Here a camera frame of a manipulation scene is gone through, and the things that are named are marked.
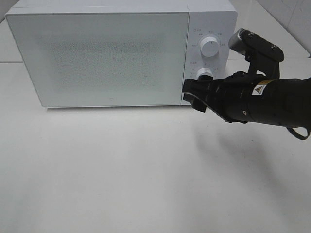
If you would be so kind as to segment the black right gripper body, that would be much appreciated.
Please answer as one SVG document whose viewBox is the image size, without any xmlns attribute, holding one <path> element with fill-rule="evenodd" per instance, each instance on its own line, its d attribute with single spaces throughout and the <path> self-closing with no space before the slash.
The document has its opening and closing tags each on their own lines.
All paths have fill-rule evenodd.
<svg viewBox="0 0 311 233">
<path fill-rule="evenodd" d="M 224 79 L 213 79 L 208 107 L 226 122 L 252 122 L 248 102 L 252 89 L 264 79 L 263 74 L 249 75 L 244 71 Z"/>
</svg>

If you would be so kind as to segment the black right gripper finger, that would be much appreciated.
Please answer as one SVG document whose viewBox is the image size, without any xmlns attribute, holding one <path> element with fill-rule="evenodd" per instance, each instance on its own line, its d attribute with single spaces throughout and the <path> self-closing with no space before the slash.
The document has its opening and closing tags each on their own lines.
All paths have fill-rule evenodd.
<svg viewBox="0 0 311 233">
<path fill-rule="evenodd" d="M 198 77 L 198 81 L 200 84 L 208 84 L 213 82 L 213 77 L 203 74 Z"/>
<path fill-rule="evenodd" d="M 183 100 L 190 103 L 194 110 L 205 113 L 210 90 L 211 83 L 200 84 L 198 79 L 185 79 L 182 87 Z"/>
</svg>

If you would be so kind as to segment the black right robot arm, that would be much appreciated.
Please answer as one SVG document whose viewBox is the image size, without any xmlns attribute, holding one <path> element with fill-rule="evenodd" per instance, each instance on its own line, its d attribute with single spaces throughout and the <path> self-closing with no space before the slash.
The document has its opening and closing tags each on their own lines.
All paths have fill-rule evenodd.
<svg viewBox="0 0 311 233">
<path fill-rule="evenodd" d="M 267 79 L 239 71 L 225 79 L 186 79 L 182 93 L 193 109 L 209 108 L 229 123 L 311 128 L 310 79 Z"/>
</svg>

